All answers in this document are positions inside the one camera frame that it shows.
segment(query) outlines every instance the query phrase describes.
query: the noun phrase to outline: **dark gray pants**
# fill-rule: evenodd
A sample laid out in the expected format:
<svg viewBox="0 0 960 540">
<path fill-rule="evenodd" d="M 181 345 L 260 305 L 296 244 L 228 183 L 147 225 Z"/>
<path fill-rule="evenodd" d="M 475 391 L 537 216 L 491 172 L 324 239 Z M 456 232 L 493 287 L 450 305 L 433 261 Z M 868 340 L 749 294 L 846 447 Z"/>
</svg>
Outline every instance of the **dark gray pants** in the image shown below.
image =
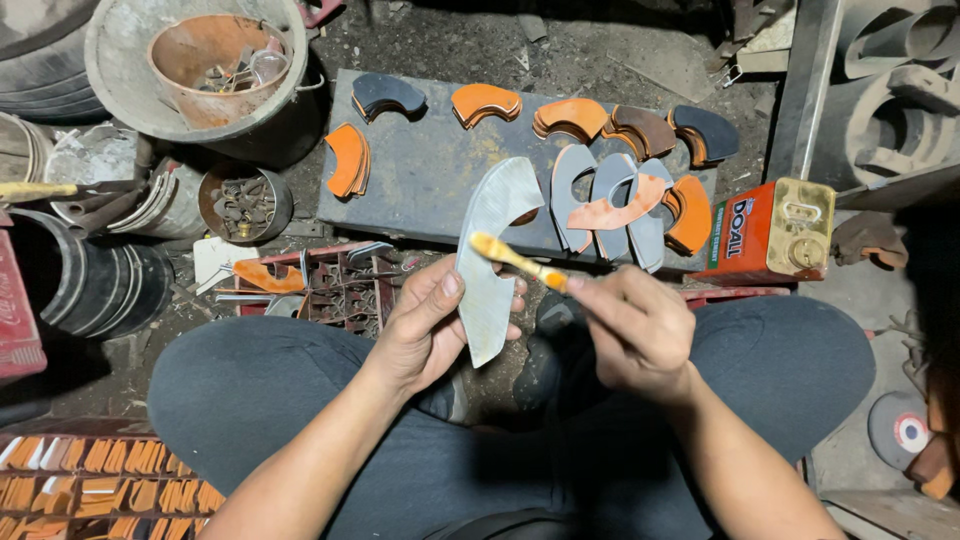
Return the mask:
<svg viewBox="0 0 960 540">
<path fill-rule="evenodd" d="M 833 307 L 765 297 L 695 313 L 691 359 L 790 462 L 836 428 L 873 383 L 863 330 Z M 174 454 L 228 495 L 344 388 L 371 346 L 279 317 L 207 324 L 160 356 L 150 419 Z M 520 434 L 468 430 L 409 408 L 347 491 L 327 535 L 422 538 L 448 522 L 533 507 L 576 512 L 592 537 L 712 535 L 670 428 L 624 394 Z"/>
</svg>

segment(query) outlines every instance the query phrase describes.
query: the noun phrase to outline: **forearm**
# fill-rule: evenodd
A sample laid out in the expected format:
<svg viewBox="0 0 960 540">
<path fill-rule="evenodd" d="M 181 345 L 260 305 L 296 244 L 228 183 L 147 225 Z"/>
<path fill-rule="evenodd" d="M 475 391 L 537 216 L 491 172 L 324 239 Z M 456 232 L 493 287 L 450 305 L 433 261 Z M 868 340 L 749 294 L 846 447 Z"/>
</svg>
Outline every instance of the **forearm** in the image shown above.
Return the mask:
<svg viewBox="0 0 960 540">
<path fill-rule="evenodd" d="M 734 540 L 841 539 L 793 467 L 688 364 L 688 397 L 667 407 L 713 515 Z"/>
<path fill-rule="evenodd" d="M 203 540 L 319 537 L 406 399 L 361 368 L 300 434 L 240 484 L 204 528 Z"/>
</svg>

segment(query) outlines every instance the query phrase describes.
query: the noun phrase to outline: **hand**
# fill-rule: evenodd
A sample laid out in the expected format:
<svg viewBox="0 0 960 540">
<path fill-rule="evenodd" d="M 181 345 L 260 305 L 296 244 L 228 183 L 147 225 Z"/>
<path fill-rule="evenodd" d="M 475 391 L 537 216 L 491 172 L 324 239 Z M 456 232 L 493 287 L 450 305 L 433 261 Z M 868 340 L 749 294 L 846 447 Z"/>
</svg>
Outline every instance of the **hand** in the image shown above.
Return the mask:
<svg viewBox="0 0 960 540">
<path fill-rule="evenodd" d="M 675 290 L 636 266 L 567 289 L 588 311 L 601 382 L 664 404 L 684 397 L 696 319 Z"/>
<path fill-rule="evenodd" d="M 453 269 L 455 262 L 456 256 L 449 255 L 407 279 L 387 326 L 364 362 L 407 397 L 446 373 L 467 344 L 464 323 L 455 312 L 464 296 L 464 281 Z M 497 263 L 493 270 L 500 267 Z M 511 311 L 523 310 L 519 295 L 526 292 L 527 283 L 516 278 Z M 510 325 L 507 339 L 519 337 L 520 329 Z"/>
</svg>

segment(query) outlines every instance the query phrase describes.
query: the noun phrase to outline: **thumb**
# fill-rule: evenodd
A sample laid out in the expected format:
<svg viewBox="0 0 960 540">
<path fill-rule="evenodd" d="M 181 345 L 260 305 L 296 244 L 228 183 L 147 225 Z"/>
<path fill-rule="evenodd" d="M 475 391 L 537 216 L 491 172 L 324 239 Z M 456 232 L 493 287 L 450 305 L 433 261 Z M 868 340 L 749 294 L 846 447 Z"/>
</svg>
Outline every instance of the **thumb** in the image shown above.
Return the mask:
<svg viewBox="0 0 960 540">
<path fill-rule="evenodd" d="M 464 279 L 454 270 L 447 271 L 423 302 L 407 312 L 405 318 L 410 332 L 417 336 L 427 335 L 457 308 L 463 297 Z"/>
</svg>

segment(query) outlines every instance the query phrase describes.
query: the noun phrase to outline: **cutting wheel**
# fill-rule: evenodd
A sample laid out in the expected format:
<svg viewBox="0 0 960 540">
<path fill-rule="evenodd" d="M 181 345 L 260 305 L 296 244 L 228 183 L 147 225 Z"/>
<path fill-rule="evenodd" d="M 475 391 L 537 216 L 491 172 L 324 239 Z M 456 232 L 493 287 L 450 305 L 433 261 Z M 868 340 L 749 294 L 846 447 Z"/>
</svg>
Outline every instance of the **cutting wheel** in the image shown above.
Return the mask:
<svg viewBox="0 0 960 540">
<path fill-rule="evenodd" d="M 880 459 L 905 471 L 929 440 L 926 404 L 906 392 L 884 394 L 870 409 L 867 430 Z"/>
</svg>

